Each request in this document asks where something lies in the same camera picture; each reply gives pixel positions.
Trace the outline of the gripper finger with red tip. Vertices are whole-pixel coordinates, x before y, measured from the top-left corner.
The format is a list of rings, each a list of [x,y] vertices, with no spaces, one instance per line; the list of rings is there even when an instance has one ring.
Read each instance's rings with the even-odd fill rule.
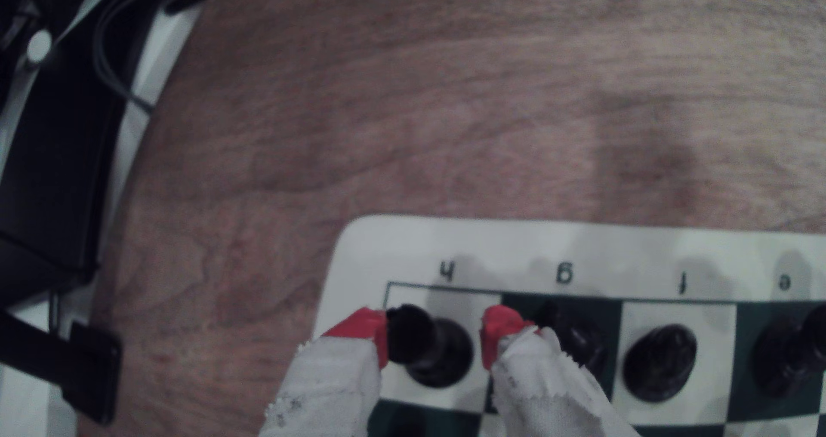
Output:
[[[386,312],[356,310],[297,350],[259,436],[366,436],[388,360]]]
[[[508,436],[638,436],[556,333],[510,307],[484,311],[481,359]]]

